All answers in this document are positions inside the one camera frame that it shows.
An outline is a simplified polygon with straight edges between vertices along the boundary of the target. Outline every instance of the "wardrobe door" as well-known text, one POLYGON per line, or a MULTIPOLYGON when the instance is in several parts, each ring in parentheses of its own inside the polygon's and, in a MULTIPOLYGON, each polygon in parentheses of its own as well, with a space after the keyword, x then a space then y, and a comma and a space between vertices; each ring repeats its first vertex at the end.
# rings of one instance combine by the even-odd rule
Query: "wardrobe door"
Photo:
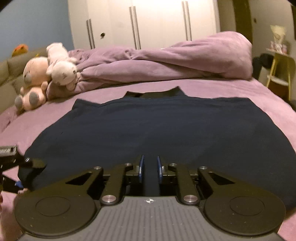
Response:
POLYGON ((94 47, 114 45, 109 0, 87 0, 94 47))
POLYGON ((89 13, 86 0, 68 0, 69 20, 75 49, 90 49, 86 21, 89 13))
POLYGON ((160 0, 164 47, 187 40, 185 8, 181 0, 160 0))
POLYGON ((189 37, 192 40, 207 37, 217 33, 216 0, 187 0, 185 1, 185 9, 188 14, 189 37))
POLYGON ((131 0, 109 0, 113 44, 136 48, 131 0))
POLYGON ((161 0, 133 0, 136 38, 141 49, 164 48, 161 0))

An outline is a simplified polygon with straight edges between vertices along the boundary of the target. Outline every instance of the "stuffed animal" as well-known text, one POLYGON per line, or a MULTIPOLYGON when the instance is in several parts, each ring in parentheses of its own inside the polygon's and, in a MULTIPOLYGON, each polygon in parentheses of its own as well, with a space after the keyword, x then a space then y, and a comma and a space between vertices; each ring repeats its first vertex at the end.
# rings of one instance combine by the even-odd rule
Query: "stuffed animal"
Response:
POLYGON ((15 98, 18 110, 33 110, 46 102, 46 90, 50 77, 46 75, 48 60, 36 57, 26 64, 23 72, 25 87, 20 89, 21 95, 15 98))
POLYGON ((76 58, 70 58, 62 43, 52 43, 47 48, 49 67, 46 71, 53 83, 65 85, 70 91, 75 89, 80 77, 75 65, 76 58))
POLYGON ((52 68, 51 77, 53 83, 65 85, 68 90, 72 91, 80 78, 80 73, 77 72, 77 67, 73 63, 60 61, 52 68))
POLYGON ((12 57, 28 52, 29 47, 25 44, 18 45, 12 52, 12 57))

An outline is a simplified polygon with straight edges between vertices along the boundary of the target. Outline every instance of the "wardrobe handle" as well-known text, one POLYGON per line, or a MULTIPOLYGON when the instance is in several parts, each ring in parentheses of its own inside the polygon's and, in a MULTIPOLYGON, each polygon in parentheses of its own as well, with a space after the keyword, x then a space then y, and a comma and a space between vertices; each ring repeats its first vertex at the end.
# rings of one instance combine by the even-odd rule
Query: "wardrobe handle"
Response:
POLYGON ((139 26, 138 26, 138 19, 137 19, 136 6, 133 6, 133 13, 134 13, 134 15, 135 15, 136 28, 137 28, 137 35, 138 35, 138 42, 139 42, 139 49, 141 49, 141 42, 140 42, 140 34, 139 34, 139 26))
POLYGON ((182 1, 182 9, 183 9, 183 17, 184 17, 184 23, 185 23, 185 35, 186 35, 186 41, 188 41, 187 22, 186 22, 186 14, 185 14, 185 5, 184 5, 184 1, 182 1))
POLYGON ((129 11, 130 11, 130 17, 131 17, 131 28, 132 28, 132 30, 133 30, 133 42, 134 42, 134 44, 135 44, 135 49, 137 49, 135 27, 134 27, 134 25, 133 25, 133 14, 132 14, 131 7, 129 7, 129 11))
POLYGON ((192 41, 191 23, 190 23, 190 14, 189 14, 188 2, 185 1, 185 4, 186 4, 187 16, 188 16, 189 39, 190 39, 190 41, 192 41))
POLYGON ((89 30, 90 30, 90 33, 91 33, 92 45, 93 45, 93 48, 95 48, 96 46, 94 45, 94 33, 92 31, 91 19, 89 19, 89 30))
POLYGON ((92 44, 91 44, 91 35, 89 33, 90 32, 90 30, 89 30, 89 20, 86 21, 86 28, 87 28, 87 33, 89 35, 89 45, 90 45, 90 47, 92 49, 93 47, 92 47, 92 44))

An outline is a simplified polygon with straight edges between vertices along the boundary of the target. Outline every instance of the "crumpled blanket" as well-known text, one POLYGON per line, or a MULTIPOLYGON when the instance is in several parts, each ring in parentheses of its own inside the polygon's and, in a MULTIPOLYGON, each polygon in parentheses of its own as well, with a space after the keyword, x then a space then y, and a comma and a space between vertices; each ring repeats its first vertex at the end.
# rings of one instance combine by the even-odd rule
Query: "crumpled blanket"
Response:
POLYGON ((249 80, 252 76, 252 45, 240 33, 231 31, 164 49, 78 49, 70 51, 69 56, 78 59, 81 78, 73 91, 51 82, 48 100, 132 82, 201 77, 249 80))

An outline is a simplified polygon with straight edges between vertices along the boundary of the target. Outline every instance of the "silver screw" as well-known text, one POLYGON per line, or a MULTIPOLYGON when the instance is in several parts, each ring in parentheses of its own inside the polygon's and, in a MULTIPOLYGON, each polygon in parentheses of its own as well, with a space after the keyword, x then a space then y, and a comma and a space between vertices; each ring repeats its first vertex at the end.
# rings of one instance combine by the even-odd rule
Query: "silver screw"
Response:
POLYGON ((114 195, 105 195, 102 197, 102 201, 104 202, 115 202, 116 201, 116 197, 114 195))
POLYGON ((195 195, 186 195, 186 196, 183 197, 183 200, 185 202, 191 203, 191 202, 196 202, 198 200, 198 198, 195 195))

